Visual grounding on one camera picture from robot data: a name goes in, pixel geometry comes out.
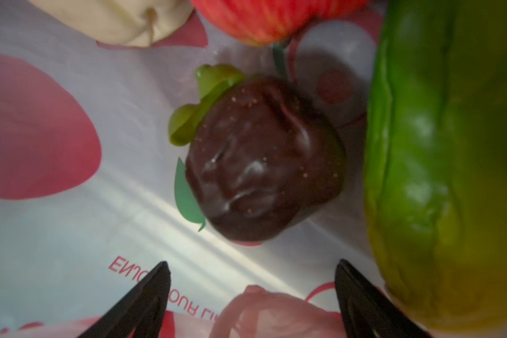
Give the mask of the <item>pink plastic bag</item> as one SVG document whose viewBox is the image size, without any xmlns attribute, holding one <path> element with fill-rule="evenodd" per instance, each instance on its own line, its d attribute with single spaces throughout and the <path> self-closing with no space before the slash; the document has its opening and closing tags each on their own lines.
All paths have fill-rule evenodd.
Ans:
<svg viewBox="0 0 507 338">
<path fill-rule="evenodd" d="M 392 299 L 364 197 L 368 107 L 390 1 L 313 21 L 265 46 L 194 9 L 148 47 L 108 45 L 30 1 L 0 1 L 0 336 L 74 337 L 160 261 L 171 272 L 162 337 L 347 337 L 335 270 L 347 260 Z M 230 241 L 185 179 L 173 112 L 198 104 L 195 72 L 231 65 L 302 91 L 346 151 L 342 193 L 265 242 Z"/>
</svg>

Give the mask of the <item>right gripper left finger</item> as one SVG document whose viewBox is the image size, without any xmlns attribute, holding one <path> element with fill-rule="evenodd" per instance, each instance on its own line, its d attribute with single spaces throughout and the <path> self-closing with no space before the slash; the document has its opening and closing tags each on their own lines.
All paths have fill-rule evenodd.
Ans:
<svg viewBox="0 0 507 338">
<path fill-rule="evenodd" d="M 162 261 L 79 338 L 157 338 L 170 287 L 171 272 Z"/>
</svg>

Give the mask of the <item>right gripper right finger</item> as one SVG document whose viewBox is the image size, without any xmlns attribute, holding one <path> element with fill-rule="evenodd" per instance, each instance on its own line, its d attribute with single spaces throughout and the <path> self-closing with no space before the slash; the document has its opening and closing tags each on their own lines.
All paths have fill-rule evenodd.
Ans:
<svg viewBox="0 0 507 338">
<path fill-rule="evenodd" d="M 430 338 L 347 260 L 335 270 L 335 290 L 346 336 Z"/>
</svg>

